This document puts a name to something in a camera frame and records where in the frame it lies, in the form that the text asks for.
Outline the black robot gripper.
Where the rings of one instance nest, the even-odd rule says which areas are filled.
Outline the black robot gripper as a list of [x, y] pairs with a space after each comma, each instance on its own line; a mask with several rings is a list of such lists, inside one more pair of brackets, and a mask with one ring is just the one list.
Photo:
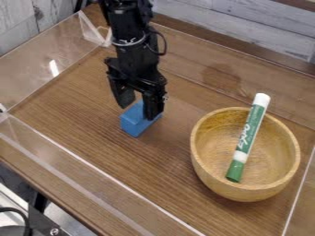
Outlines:
[[157, 37], [148, 35], [130, 46], [116, 46], [116, 57], [106, 57], [106, 75], [110, 90], [121, 109], [134, 101], [134, 93], [142, 94], [144, 116], [150, 121], [164, 111], [165, 78], [157, 64], [165, 52], [158, 51]]

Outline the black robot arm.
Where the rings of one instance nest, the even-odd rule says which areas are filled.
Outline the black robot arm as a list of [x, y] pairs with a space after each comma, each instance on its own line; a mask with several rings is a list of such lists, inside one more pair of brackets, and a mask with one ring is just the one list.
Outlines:
[[142, 115], [153, 120], [164, 111], [166, 80], [158, 72], [160, 57], [166, 53], [164, 35], [152, 27], [149, 0], [98, 0], [105, 23], [112, 31], [116, 57], [106, 57], [106, 76], [121, 109], [141, 94]]

